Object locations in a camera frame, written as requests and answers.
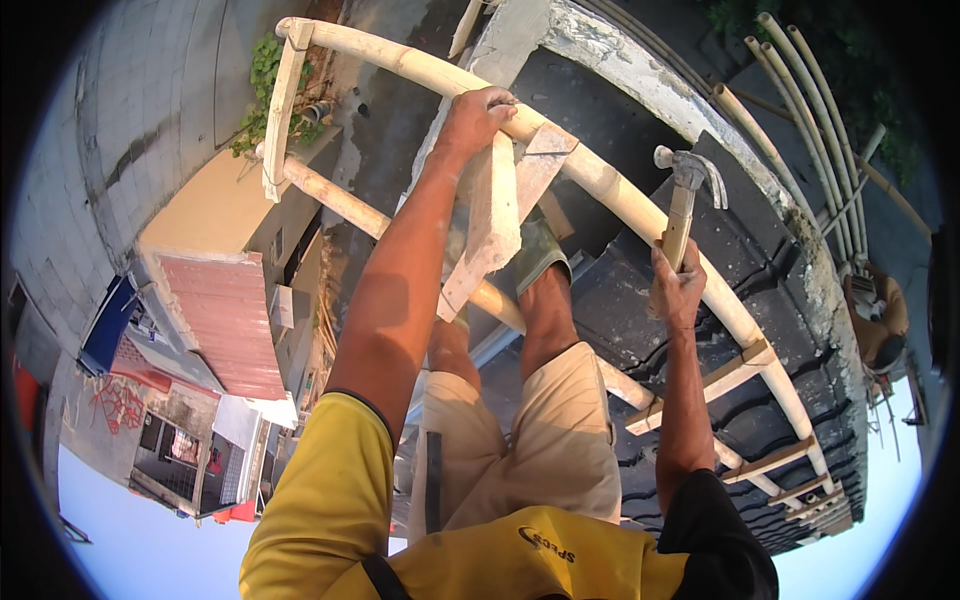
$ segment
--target red graffiti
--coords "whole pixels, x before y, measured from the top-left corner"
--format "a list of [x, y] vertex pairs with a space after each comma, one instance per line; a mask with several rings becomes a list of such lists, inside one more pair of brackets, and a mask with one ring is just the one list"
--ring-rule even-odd
[[[103, 389], [90, 400], [90, 404], [103, 409], [110, 433], [117, 435], [121, 423], [127, 425], [128, 429], [139, 429], [143, 423], [143, 402], [136, 396], [136, 389], [124, 385], [122, 379], [113, 375], [107, 375], [105, 381]], [[96, 418], [94, 408], [91, 427]]]

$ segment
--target hammer head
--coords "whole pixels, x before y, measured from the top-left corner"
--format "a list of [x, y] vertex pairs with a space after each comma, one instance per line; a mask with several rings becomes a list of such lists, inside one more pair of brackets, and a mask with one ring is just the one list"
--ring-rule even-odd
[[700, 184], [707, 180], [713, 193], [713, 207], [727, 209], [727, 188], [723, 184], [723, 178], [706, 158], [686, 150], [674, 152], [666, 146], [658, 146], [654, 151], [654, 164], [660, 169], [672, 168], [675, 184], [689, 190], [696, 191]]

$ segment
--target man's right arm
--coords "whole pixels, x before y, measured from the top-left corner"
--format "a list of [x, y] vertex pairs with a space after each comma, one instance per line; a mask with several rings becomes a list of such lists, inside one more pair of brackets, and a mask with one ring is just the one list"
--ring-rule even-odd
[[674, 598], [776, 598], [773, 562], [713, 472], [713, 431], [693, 333], [707, 284], [700, 253], [689, 240], [679, 274], [659, 248], [651, 258], [670, 338], [657, 452], [657, 497], [663, 512], [658, 552], [690, 555]]

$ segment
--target blue panel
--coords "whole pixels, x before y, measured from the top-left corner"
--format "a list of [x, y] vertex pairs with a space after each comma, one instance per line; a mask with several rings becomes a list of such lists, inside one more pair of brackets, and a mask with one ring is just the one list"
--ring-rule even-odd
[[119, 277], [119, 283], [108, 295], [97, 323], [86, 338], [80, 360], [94, 374], [102, 375], [110, 372], [110, 367], [113, 366], [113, 355], [120, 346], [120, 338], [127, 329], [127, 323], [130, 322], [130, 316], [136, 307], [136, 302], [131, 301], [135, 293], [130, 279]]

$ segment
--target wooden hammer handle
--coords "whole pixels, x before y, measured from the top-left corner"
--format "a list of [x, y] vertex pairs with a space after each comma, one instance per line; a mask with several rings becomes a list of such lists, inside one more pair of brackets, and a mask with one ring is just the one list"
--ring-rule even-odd
[[680, 187], [673, 188], [673, 199], [670, 201], [670, 215], [667, 218], [666, 233], [663, 235], [663, 253], [670, 263], [674, 273], [680, 270], [684, 263], [686, 240], [690, 235], [690, 224], [693, 222], [693, 199], [696, 192]]

